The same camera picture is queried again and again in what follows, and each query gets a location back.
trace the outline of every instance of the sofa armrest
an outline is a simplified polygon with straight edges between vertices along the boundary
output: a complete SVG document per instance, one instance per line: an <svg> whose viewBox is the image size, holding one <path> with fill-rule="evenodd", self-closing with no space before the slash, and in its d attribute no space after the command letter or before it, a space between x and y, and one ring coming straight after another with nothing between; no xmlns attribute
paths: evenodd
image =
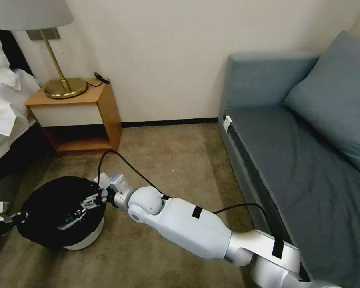
<svg viewBox="0 0 360 288"><path fill-rule="evenodd" d="M231 54L219 117L228 107L282 103L290 90L306 78L318 58L309 52Z"/></svg>

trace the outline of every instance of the table lamp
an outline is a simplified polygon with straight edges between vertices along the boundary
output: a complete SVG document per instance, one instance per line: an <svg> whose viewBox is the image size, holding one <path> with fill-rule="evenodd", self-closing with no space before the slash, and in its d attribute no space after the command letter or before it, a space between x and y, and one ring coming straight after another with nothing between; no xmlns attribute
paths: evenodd
<svg viewBox="0 0 360 288"><path fill-rule="evenodd" d="M60 76L60 80L50 80L45 86L45 94L50 98L74 97L88 88L87 82L82 79L64 77L43 32L43 29L63 26L72 21L73 16L65 0L0 0L1 30L40 30Z"/></svg>

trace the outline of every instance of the gray pillow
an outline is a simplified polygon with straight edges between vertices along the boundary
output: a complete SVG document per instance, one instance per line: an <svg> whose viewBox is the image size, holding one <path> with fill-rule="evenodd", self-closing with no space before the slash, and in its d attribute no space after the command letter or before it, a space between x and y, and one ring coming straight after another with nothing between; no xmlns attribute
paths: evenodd
<svg viewBox="0 0 360 288"><path fill-rule="evenodd" d="M284 104L360 170L360 38L341 32Z"/></svg>

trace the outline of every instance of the wooden nightstand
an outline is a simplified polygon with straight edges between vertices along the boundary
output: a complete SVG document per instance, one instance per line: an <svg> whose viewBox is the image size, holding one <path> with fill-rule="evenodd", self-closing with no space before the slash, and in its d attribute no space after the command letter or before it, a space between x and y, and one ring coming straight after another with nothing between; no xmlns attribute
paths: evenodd
<svg viewBox="0 0 360 288"><path fill-rule="evenodd" d="M98 154L119 146L122 128L110 84L89 86L68 99L48 98L42 87L25 105L58 156Z"/></svg>

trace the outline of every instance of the brown carpet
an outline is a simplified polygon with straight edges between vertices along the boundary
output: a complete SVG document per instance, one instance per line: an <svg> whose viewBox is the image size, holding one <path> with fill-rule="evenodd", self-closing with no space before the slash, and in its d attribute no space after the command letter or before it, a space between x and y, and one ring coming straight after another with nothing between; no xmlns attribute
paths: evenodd
<svg viewBox="0 0 360 288"><path fill-rule="evenodd" d="M243 201L216 124L127 128L119 152L168 195L210 211ZM98 160L99 156L43 159L26 172L15 205L51 179L94 178ZM146 186L115 155L107 156L102 171L125 174L133 187ZM232 230L252 228L244 208L221 217ZM248 283L247 269L199 259L110 205L101 236L81 251L51 251L22 238L16 229L0 244L0 287L249 287Z"/></svg>

